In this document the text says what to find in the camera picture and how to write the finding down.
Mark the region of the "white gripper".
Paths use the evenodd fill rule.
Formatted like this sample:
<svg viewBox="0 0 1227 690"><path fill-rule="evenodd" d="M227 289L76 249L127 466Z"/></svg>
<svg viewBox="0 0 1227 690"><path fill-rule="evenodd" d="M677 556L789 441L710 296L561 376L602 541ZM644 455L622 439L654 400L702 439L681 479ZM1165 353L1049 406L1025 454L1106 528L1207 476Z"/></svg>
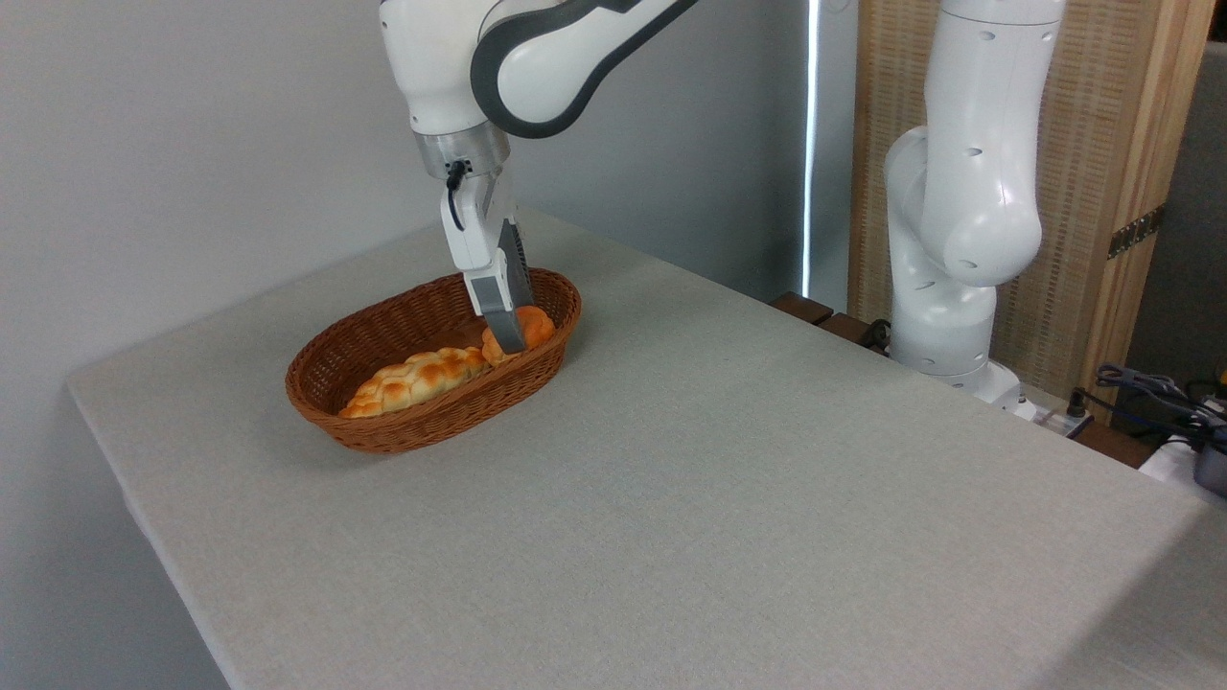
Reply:
<svg viewBox="0 0 1227 690"><path fill-rule="evenodd" d="M513 221L512 174L479 174L470 163L444 167L440 214L452 262L464 271L472 307L504 354L521 354L528 340L517 309L535 303L519 227Z"/></svg>

